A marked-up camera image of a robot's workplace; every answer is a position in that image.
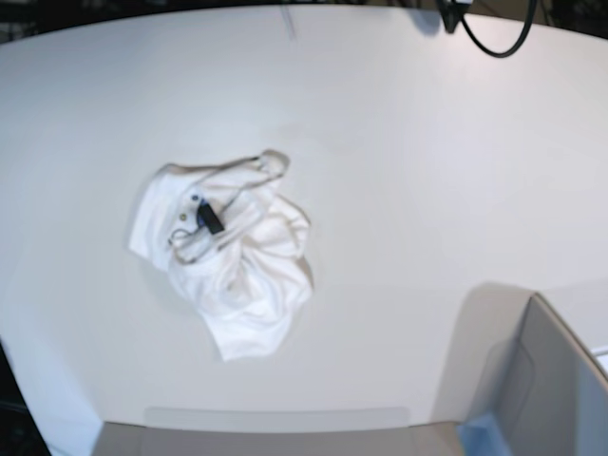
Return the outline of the white printed t-shirt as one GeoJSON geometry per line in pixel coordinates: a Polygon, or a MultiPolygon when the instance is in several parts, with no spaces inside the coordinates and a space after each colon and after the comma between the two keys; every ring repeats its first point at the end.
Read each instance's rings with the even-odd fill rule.
{"type": "Polygon", "coordinates": [[[311,224],[279,193],[280,152],[217,165],[168,163],[144,187],[128,248],[201,316],[224,362],[273,354],[314,291],[311,224]]]}

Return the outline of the grey cardboard box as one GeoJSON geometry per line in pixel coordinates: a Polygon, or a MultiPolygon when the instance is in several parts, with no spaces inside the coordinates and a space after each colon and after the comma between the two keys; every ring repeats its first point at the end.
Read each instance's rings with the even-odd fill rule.
{"type": "Polygon", "coordinates": [[[457,433],[466,455],[604,455],[607,373],[544,296],[490,349],[457,433]]]}

